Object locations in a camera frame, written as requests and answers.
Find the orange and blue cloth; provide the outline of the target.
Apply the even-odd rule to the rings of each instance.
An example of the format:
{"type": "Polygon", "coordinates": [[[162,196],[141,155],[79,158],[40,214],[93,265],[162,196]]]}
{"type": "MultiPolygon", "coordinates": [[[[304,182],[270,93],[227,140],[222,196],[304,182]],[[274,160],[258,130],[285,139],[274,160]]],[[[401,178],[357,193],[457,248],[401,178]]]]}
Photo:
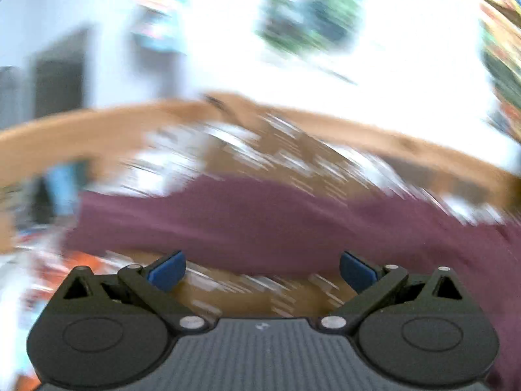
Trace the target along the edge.
{"type": "Polygon", "coordinates": [[[26,338],[50,297],[75,266],[107,273],[106,260],[82,252],[63,255],[61,234],[48,228],[23,229],[15,235],[14,252],[1,257],[1,389],[34,376],[26,356],[26,338]]]}

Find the brown patterned duvet cover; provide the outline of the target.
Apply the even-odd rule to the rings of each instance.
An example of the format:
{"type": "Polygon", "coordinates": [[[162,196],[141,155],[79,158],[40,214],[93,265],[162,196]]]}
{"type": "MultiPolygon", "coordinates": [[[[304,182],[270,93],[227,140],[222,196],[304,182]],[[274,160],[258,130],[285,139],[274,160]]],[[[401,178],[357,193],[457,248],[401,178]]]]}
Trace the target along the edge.
{"type": "MultiPolygon", "coordinates": [[[[464,222],[500,223],[486,214],[456,215],[446,204],[407,187],[386,163],[353,150],[336,152],[277,117],[262,118],[257,128],[237,135],[223,129],[162,129],[151,139],[148,150],[126,163],[116,181],[95,193],[165,197],[201,177],[272,181],[342,202],[382,194],[412,196],[429,199],[464,222]]],[[[118,251],[135,251],[139,259],[167,254],[118,251]]],[[[322,315],[355,295],[340,278],[338,267],[307,275],[260,275],[187,260],[186,277],[174,289],[174,296],[208,318],[322,315]]]]}

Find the maroon long-sleeve shirt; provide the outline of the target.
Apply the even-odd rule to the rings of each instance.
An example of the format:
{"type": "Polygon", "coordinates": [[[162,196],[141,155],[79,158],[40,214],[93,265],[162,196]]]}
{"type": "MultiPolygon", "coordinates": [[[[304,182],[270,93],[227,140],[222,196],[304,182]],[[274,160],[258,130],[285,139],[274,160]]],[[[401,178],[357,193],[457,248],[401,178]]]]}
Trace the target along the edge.
{"type": "Polygon", "coordinates": [[[253,178],[201,177],[165,197],[84,193],[67,250],[180,250],[239,274],[337,269],[349,251],[417,273],[448,266],[489,316],[501,350],[497,390],[520,387],[520,226],[471,224],[429,199],[376,195],[339,201],[253,178]]]}

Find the green anime character poster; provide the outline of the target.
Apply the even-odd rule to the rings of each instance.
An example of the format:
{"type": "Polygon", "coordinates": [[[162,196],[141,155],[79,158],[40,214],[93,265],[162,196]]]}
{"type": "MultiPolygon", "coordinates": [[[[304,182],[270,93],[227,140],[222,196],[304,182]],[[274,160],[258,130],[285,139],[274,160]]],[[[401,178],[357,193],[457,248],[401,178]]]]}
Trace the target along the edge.
{"type": "Polygon", "coordinates": [[[363,0],[263,0],[258,35],[273,49],[304,56],[349,47],[363,0]]]}

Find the wooden bed frame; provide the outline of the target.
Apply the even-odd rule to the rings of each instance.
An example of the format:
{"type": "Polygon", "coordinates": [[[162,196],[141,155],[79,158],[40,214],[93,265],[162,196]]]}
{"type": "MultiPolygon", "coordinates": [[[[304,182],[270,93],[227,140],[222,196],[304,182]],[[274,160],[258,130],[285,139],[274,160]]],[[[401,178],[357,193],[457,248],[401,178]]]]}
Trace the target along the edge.
{"type": "MultiPolygon", "coordinates": [[[[314,138],[430,168],[437,192],[452,189],[458,181],[472,182],[486,189],[488,200],[500,208],[520,203],[519,177],[469,155],[336,117],[262,106],[235,94],[212,94],[205,101],[78,109],[13,127],[1,134],[1,183],[16,184],[52,165],[75,160],[91,160],[100,174],[106,174],[118,156],[137,150],[147,132],[163,126],[229,121],[253,129],[265,115],[280,117],[314,138]]],[[[488,238],[515,244],[520,240],[516,216],[503,223],[464,227],[441,210],[431,209],[386,229],[383,222],[366,221],[355,212],[327,221],[319,208],[306,207],[293,198],[276,203],[259,197],[256,202],[268,208],[266,215],[233,214],[224,231],[227,235],[241,232],[248,246],[264,250],[344,249],[360,246],[364,238],[435,236],[471,244],[488,238]]]]}

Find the colourful flower poster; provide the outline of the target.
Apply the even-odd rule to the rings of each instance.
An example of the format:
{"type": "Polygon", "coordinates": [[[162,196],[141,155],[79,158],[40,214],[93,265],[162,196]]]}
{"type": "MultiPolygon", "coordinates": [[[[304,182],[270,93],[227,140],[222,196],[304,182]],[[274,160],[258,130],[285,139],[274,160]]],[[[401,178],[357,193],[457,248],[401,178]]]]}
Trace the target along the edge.
{"type": "Polygon", "coordinates": [[[499,101],[490,123],[520,140],[520,0],[484,0],[481,11],[482,58],[499,101]]]}

